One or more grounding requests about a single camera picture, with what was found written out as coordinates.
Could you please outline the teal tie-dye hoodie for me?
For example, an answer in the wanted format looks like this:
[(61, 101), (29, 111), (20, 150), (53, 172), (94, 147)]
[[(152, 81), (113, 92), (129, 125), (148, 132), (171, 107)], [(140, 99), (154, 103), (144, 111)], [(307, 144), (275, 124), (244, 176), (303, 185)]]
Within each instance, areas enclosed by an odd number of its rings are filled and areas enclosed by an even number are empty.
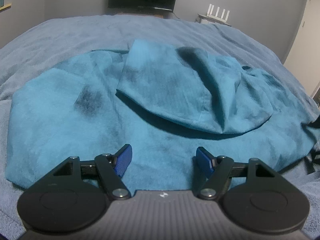
[(314, 118), (262, 69), (136, 40), (58, 63), (13, 94), (5, 176), (28, 188), (71, 155), (91, 160), (130, 144), (129, 190), (189, 189), (198, 147), (281, 170), (319, 140)]

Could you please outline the white room door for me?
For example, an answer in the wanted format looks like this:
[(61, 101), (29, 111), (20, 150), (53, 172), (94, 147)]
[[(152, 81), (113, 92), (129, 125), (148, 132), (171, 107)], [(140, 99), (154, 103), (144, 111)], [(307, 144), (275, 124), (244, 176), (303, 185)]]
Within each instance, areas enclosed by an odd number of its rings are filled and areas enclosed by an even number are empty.
[(310, 96), (319, 86), (319, 13), (319, 0), (307, 0), (296, 38), (284, 63)]

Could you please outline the light blue bed blanket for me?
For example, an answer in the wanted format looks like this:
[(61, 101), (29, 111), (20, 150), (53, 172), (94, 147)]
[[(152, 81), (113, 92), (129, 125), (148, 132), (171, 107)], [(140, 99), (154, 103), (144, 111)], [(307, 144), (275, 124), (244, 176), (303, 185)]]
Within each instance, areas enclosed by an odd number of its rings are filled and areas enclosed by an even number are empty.
[[(274, 52), (238, 29), (221, 24), (199, 24), (132, 15), (48, 20), (29, 29), (1, 49), (1, 234), (3, 236), (17, 239), (24, 233), (16, 205), (18, 198), (27, 188), (10, 182), (5, 176), (13, 94), (28, 81), (52, 69), (58, 63), (95, 50), (128, 51), (136, 40), (167, 44), (175, 48), (201, 49), (212, 55), (232, 57), (243, 66), (262, 69), (285, 85), (301, 101), (304, 108), (315, 115), (314, 120), (319, 116), (315, 102), (306, 94), (298, 80), (281, 64)], [(295, 162), (304, 157), (284, 168), (290, 171), (288, 180), (300, 187), (310, 200), (311, 211), (304, 225), (304, 231), (310, 237), (317, 237), (319, 188), (317, 184), (303, 186), (300, 176), (305, 172), (295, 167)], [(195, 163), (195, 154), (193, 166), (192, 179), (196, 181), (195, 187), (175, 190), (198, 189), (204, 181), (204, 176)]]

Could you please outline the white small shelf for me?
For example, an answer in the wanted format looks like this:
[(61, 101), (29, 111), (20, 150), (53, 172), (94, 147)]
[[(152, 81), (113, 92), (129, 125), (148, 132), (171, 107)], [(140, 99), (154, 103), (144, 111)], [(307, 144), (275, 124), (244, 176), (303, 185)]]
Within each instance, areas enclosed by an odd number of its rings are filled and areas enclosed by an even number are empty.
[(223, 25), (231, 27), (231, 25), (228, 24), (225, 20), (222, 20), (220, 18), (208, 17), (207, 15), (201, 15), (201, 14), (198, 14), (195, 22), (200, 23), (200, 24), (218, 23), (218, 24), (223, 24)]

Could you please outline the wooden tv stand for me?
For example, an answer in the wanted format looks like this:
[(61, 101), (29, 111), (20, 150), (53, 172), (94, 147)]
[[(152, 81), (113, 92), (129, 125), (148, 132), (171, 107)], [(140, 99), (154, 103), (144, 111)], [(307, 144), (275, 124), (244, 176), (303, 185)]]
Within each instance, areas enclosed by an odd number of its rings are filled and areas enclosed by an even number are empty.
[(136, 16), (152, 16), (157, 18), (165, 18), (163, 12), (149, 9), (120, 9), (116, 15), (136, 15)]

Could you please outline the white wifi router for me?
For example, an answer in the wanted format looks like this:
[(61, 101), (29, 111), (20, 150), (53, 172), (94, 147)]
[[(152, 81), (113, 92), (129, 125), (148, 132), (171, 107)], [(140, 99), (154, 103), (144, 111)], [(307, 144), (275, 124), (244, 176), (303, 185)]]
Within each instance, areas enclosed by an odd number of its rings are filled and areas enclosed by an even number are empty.
[(222, 22), (227, 22), (230, 15), (230, 11), (221, 7), (216, 7), (213, 4), (209, 4), (206, 15), (209, 18), (213, 18)]

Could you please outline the wooden window sill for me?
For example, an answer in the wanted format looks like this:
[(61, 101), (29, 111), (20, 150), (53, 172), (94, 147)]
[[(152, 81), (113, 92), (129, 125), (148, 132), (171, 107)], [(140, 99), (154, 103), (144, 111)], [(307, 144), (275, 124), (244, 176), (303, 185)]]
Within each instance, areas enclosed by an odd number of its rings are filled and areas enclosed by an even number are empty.
[(0, 11), (4, 11), (4, 10), (7, 10), (11, 7), (11, 3), (8, 3), (6, 5), (3, 5), (2, 7), (0, 7)]

